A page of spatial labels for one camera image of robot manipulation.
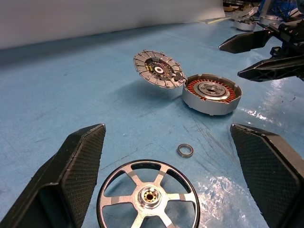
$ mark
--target wheel spoke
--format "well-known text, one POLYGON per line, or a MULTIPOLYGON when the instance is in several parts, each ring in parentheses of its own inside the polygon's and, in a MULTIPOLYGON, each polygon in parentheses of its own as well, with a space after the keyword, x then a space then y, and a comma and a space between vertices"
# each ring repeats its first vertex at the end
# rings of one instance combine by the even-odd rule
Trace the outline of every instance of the wheel spoke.
POLYGON ((166 226, 166 228, 175 228, 171 219, 168 217, 168 215, 165 212, 160 214, 159 217, 161 218, 161 220, 164 223, 164 225, 166 226))
POLYGON ((114 197, 101 197, 101 205, 109 206, 115 204, 122 204, 122 203, 132 203, 132 195, 131 196, 114 196, 114 197))
POLYGON ((168 171, 169 167, 166 165, 162 165, 160 171, 158 172, 154 184, 156 186, 160 186, 161 185, 161 181, 163 179, 163 177, 165 176, 166 172, 168 171))
POLYGON ((132 224, 131 228, 140 228, 143 223, 144 216, 138 213, 137 217, 135 218, 134 223, 132 224))
POLYGON ((186 194, 168 194, 169 201, 174 200, 174 201, 184 201, 184 202, 196 202, 195 195, 194 193, 186 193, 186 194))
POLYGON ((139 179, 139 177, 136 175, 135 171, 131 168, 130 165, 123 167, 122 170, 133 180, 133 182, 137 186, 142 184, 142 181, 139 179))

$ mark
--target white wall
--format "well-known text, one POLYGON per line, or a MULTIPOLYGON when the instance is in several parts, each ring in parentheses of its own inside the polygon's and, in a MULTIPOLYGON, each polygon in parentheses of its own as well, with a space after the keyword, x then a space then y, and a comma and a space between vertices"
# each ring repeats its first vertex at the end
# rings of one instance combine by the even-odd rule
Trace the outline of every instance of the white wall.
POLYGON ((0 49, 224 16, 222 0, 1 0, 0 49))

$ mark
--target blue work surface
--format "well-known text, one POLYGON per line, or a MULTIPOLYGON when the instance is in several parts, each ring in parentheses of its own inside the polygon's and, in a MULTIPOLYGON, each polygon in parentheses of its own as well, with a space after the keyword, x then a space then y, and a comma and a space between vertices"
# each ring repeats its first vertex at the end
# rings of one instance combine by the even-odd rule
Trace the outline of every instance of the blue work surface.
MULTIPOLYGON (((273 38, 265 48, 237 55, 221 52, 219 44, 239 33, 231 25, 157 26, 1 51, 0 219, 70 133, 105 123, 98 182, 83 227, 99 227, 97 194, 115 168, 154 159, 176 167, 192 182, 200 200, 200 227, 266 228, 229 128, 239 123, 277 133, 304 156, 304 83, 296 77, 263 83, 239 78, 239 70, 269 58, 271 47, 280 42, 273 38), (211 73, 235 81, 243 90, 237 110, 225 116, 202 114, 183 102, 182 88, 146 82, 133 65, 133 56, 143 49, 174 58, 186 76, 211 73), (182 143, 194 148, 192 158, 176 153, 182 143)), ((169 209, 171 219, 178 220, 178 227, 190 227, 188 219, 180 218, 191 214, 174 213, 178 208, 169 209)), ((132 224, 125 208, 114 213, 105 215, 113 224, 109 228, 132 224)), ((146 227, 156 224, 151 219, 146 227)))

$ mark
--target blue table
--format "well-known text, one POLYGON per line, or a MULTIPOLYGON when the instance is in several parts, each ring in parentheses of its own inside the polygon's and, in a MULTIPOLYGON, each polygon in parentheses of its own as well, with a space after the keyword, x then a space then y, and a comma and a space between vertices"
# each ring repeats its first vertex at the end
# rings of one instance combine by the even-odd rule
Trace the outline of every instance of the blue table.
MULTIPOLYGON (((231 26, 231 21, 157 26, 0 51, 0 219, 70 133, 105 123, 98 182, 83 227, 98 227, 97 194, 116 167, 155 159, 175 166, 196 188, 200 227, 266 228, 229 128, 240 123, 277 133, 304 157, 304 84, 295 77, 264 83, 239 78, 239 70, 270 57, 271 47, 280 43, 273 38, 265 48, 237 55, 218 51, 239 33, 231 26), (144 81, 133 66, 133 56, 143 49, 174 58, 186 76, 212 73, 235 81, 243 90, 237 110, 201 114, 183 102, 182 88, 144 81), (192 158, 176 153, 182 143, 192 145, 192 158)), ((121 180, 109 191, 130 190, 121 180)), ((175 189, 170 180, 165 186, 175 189)), ((187 227, 191 214, 185 209, 178 216, 177 208, 168 208, 171 219, 187 227)), ((132 224, 134 214, 123 210, 118 215, 107 210, 112 227, 132 224)), ((146 227, 159 222, 152 218, 146 227)))

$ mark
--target wheel rim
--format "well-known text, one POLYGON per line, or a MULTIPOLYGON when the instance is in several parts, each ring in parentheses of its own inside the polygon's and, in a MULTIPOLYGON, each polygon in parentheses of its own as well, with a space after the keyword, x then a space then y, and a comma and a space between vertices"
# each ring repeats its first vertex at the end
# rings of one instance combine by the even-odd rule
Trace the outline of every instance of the wheel rim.
POLYGON ((160 161, 154 160, 137 160, 124 164, 113 171, 103 183, 97 199, 97 217, 99 225, 102 228, 108 228, 105 224, 102 210, 106 206, 131 203, 137 211, 137 217, 131 228, 140 228, 143 220, 147 217, 158 216, 165 227, 175 228, 171 219, 165 213, 165 208, 169 201, 192 202, 194 206, 194 223, 192 228, 199 225, 200 204, 195 189, 189 180, 176 168, 160 161), (142 182, 136 175, 136 169, 154 169, 159 170, 154 182, 142 182), (136 184, 136 188, 129 196, 106 197, 105 190, 107 187, 122 174, 127 174, 136 184), (168 194, 161 187, 161 181, 165 174, 176 179, 187 191, 187 193, 168 194))

